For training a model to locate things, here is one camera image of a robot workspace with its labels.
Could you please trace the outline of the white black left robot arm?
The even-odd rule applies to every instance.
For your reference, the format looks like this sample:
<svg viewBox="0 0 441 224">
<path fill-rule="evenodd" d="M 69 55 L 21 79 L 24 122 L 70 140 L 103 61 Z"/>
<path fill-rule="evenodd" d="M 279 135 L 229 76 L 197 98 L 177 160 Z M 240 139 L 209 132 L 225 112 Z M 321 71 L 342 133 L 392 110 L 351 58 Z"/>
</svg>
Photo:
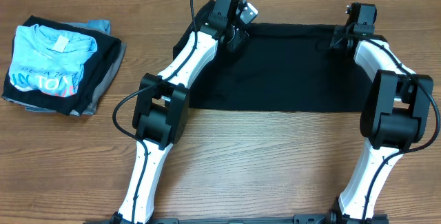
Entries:
<svg viewBox="0 0 441 224">
<path fill-rule="evenodd" d="M 187 123 L 193 82 L 219 48 L 239 49 L 248 37 L 246 25 L 257 15 L 247 0 L 215 0 L 202 23 L 193 25 L 173 62 L 157 75 L 145 74 L 139 90 L 124 99 L 136 99 L 131 135 L 136 159 L 125 199 L 110 223 L 150 222 L 165 159 Z"/>
</svg>

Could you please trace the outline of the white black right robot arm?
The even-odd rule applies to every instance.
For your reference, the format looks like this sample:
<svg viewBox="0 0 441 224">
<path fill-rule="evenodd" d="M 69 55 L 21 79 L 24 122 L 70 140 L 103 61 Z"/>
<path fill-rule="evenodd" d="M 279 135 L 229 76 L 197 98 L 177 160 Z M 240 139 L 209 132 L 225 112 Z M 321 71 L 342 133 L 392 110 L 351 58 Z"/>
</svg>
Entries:
<svg viewBox="0 0 441 224">
<path fill-rule="evenodd" d="M 440 132 L 433 79 L 405 66 L 387 40 L 376 35 L 374 4 L 347 6 L 345 26 L 334 32 L 331 47 L 347 56 L 371 79 L 360 116 L 362 152 L 346 188 L 321 223 L 388 223 L 374 208 L 394 165 L 405 154 L 429 147 Z"/>
</svg>

